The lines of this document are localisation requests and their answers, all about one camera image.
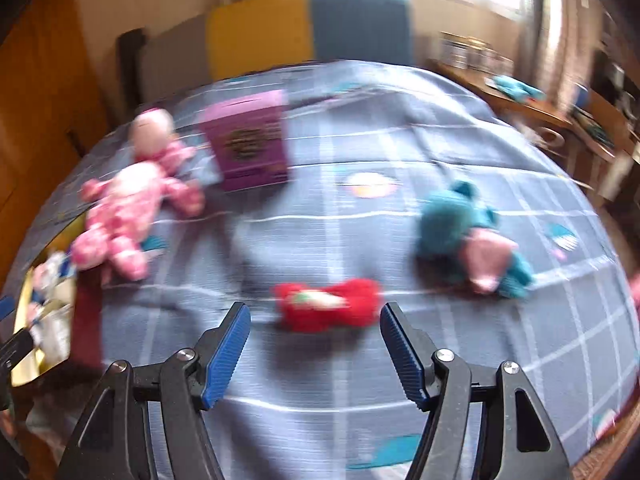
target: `teal plush toy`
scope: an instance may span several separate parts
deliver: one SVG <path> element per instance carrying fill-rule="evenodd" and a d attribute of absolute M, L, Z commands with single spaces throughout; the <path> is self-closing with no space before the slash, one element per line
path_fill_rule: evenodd
<path fill-rule="evenodd" d="M 495 212 L 475 202 L 476 186 L 459 180 L 422 208 L 418 254 L 444 263 L 449 283 L 469 280 L 479 294 L 524 298 L 533 273 L 517 245 L 496 231 Z"/>

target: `red stuffed toy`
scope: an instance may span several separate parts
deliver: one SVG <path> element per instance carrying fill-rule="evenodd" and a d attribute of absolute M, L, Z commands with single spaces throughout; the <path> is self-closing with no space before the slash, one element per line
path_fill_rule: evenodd
<path fill-rule="evenodd" d="M 355 278 L 312 289 L 301 283 L 274 288 L 284 324 L 294 332 L 321 332 L 333 325 L 368 326 L 380 313 L 378 284 Z"/>

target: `wooden wardrobe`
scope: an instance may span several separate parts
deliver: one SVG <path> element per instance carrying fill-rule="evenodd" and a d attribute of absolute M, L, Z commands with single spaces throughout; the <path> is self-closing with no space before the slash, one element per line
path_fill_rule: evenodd
<path fill-rule="evenodd" d="M 76 0 L 31 0 L 0 41 L 1 289 L 40 207 L 109 125 Z"/>

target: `bed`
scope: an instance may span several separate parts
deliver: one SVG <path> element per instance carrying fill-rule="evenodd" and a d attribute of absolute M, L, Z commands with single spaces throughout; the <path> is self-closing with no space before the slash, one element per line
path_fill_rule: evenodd
<path fill-rule="evenodd" d="M 283 89 L 289 102 L 292 181 L 225 194 L 197 115 L 271 89 Z M 163 208 L 152 234 L 167 248 L 149 279 L 104 287 L 104 364 L 163 361 L 217 326 L 234 300 L 247 303 L 251 335 L 225 399 L 204 415 L 227 479 L 404 478 L 426 420 L 405 398 L 376 326 L 286 332 L 272 293 L 281 282 L 372 278 L 436 345 L 476 364 L 518 362 L 571 463 L 594 443 L 600 417 L 628 399 L 638 319 L 600 219 L 566 174 L 467 90 L 417 68 L 338 61 L 217 82 L 159 104 L 181 138 L 200 148 L 182 176 L 203 183 L 206 209 L 181 220 Z M 30 261 L 78 214 L 81 184 L 131 163 L 126 139 L 124 125 L 57 188 L 4 293 L 17 294 Z M 381 178 L 388 193 L 376 198 L 361 198 L 351 185 Z M 422 201 L 458 178 L 478 186 L 501 232 L 532 265 L 526 300 L 472 296 L 415 258 Z M 558 251 L 556 226 L 575 235 L 573 250 Z M 171 478 L 159 407 L 152 408 L 158 471 Z M 62 426 L 54 429 L 63 433 Z M 460 478 L 470 477 L 478 428 L 472 409 Z"/>

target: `pink plush toy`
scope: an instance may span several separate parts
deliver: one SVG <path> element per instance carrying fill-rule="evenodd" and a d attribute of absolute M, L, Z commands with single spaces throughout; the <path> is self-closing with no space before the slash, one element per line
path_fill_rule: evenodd
<path fill-rule="evenodd" d="M 138 162 L 121 170 L 113 180 L 88 180 L 82 199 L 100 202 L 86 216 L 87 231 L 71 245 L 71 260 L 78 270 L 109 260 L 133 281 L 148 275 L 140 242 L 146 239 L 164 196 L 185 216 L 202 212 L 204 196 L 196 180 L 187 183 L 167 177 L 156 162 Z"/>
<path fill-rule="evenodd" d="M 186 146 L 174 132 L 171 114 L 162 108 L 142 112 L 131 123 L 129 141 L 136 162 L 152 160 L 162 166 L 169 176 L 195 155 L 195 148 Z"/>

